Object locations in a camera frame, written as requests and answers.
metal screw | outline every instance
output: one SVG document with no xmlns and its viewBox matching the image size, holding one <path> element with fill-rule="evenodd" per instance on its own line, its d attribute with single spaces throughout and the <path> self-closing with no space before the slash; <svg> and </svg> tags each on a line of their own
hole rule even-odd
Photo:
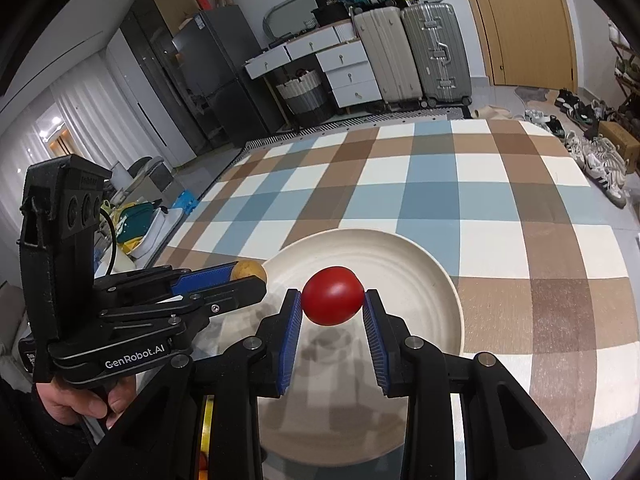
<svg viewBox="0 0 640 480">
<path fill-rule="evenodd" d="M 495 355 L 489 354 L 489 352 L 480 352 L 478 354 L 478 362 L 482 366 L 493 366 L 495 365 Z"/>
<path fill-rule="evenodd" d="M 242 341 L 242 346 L 244 346 L 247 350 L 255 350 L 257 348 L 260 348 L 260 345 L 262 345 L 262 339 L 256 337 L 255 335 L 252 335 Z"/>
<path fill-rule="evenodd" d="M 189 358 L 184 354 L 178 354 L 171 358 L 171 366 L 174 368 L 183 368 L 189 363 Z"/>
<path fill-rule="evenodd" d="M 424 341 L 417 335 L 411 335 L 404 340 L 404 344 L 409 348 L 417 350 L 418 348 L 422 348 L 424 346 Z"/>
</svg>

plaid tablecloth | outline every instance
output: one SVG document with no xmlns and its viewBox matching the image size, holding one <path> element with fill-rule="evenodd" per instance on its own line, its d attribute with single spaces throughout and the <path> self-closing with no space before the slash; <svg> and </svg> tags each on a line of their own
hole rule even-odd
<svg viewBox="0 0 640 480">
<path fill-rule="evenodd" d="M 249 153 L 158 264 L 266 260 L 332 228 L 410 238 L 458 288 L 465 352 L 494 352 L 605 479 L 634 444 L 640 344 L 626 266 L 593 193 L 562 144 L 529 123 L 329 132 Z"/>
</svg>

laundry basket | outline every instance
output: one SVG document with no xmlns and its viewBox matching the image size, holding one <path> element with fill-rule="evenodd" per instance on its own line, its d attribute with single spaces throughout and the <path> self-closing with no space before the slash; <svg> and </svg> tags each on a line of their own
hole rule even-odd
<svg viewBox="0 0 640 480">
<path fill-rule="evenodd" d="M 306 72 L 276 88 L 302 128 L 317 126 L 333 117 L 335 113 L 315 70 Z"/>
</svg>

cherry tomato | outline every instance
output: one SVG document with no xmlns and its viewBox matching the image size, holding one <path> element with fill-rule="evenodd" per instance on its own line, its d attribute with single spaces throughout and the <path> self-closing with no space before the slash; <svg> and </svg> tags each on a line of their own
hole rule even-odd
<svg viewBox="0 0 640 480">
<path fill-rule="evenodd" d="M 360 310 L 364 287 L 346 267 L 316 272 L 302 289 L 302 311 L 318 325 L 344 323 Z"/>
</svg>

potato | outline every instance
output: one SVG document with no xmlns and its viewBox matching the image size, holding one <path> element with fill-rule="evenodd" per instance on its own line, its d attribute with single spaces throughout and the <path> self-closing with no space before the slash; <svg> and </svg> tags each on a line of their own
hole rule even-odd
<svg viewBox="0 0 640 480">
<path fill-rule="evenodd" d="M 258 276 L 264 283 L 267 283 L 267 272 L 264 267 L 253 260 L 240 260 L 231 270 L 231 279 L 239 280 L 247 276 Z"/>
</svg>

